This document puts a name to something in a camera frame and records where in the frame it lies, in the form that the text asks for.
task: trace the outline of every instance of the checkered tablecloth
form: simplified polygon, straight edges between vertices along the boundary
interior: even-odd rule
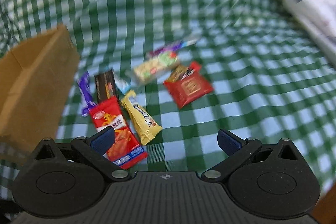
[[[136,88],[137,100],[163,130],[133,171],[202,172],[226,157],[216,140],[217,131],[226,128],[264,143],[291,138],[321,187],[331,186],[335,70],[281,0],[0,0],[0,15],[0,56],[26,37],[66,24],[81,55],[75,78],[86,69],[93,76],[107,68],[125,77],[147,51],[189,34],[202,37],[178,55],[186,65],[202,64],[214,92],[178,110],[162,85],[168,74]],[[74,81],[57,141],[96,132],[80,112]],[[15,168],[8,162],[0,167],[4,198],[11,197],[7,189]]]

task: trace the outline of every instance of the yellow snack package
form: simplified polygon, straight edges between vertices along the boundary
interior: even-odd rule
[[[127,110],[143,145],[148,144],[162,130],[153,118],[138,104],[134,90],[130,90],[121,100]]]

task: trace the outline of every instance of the rice cracker package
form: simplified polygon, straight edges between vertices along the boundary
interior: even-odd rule
[[[133,90],[126,93],[121,100],[122,106],[127,110],[134,124],[135,130],[140,136],[140,141],[143,145],[148,144],[162,130],[154,119],[138,104],[136,94]]]
[[[115,142],[106,154],[114,164],[128,169],[140,160],[147,158],[147,153],[125,121],[115,96],[90,109],[90,116],[97,132],[107,126],[113,127]]]

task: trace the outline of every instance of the ribbed black surface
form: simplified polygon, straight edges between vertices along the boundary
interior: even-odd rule
[[[114,183],[103,199],[89,210],[63,219],[39,219],[21,214],[14,224],[268,224],[316,223],[309,216],[268,220],[237,207],[220,184],[201,181],[194,172],[138,172]]]

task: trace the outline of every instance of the metal screw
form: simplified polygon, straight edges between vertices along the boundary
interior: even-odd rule
[[[204,172],[204,175],[208,179],[217,179],[221,176],[221,173],[216,171],[216,170],[208,170],[208,171]]]
[[[112,177],[116,179],[123,179],[128,176],[128,172],[125,170],[115,170],[112,172]]]

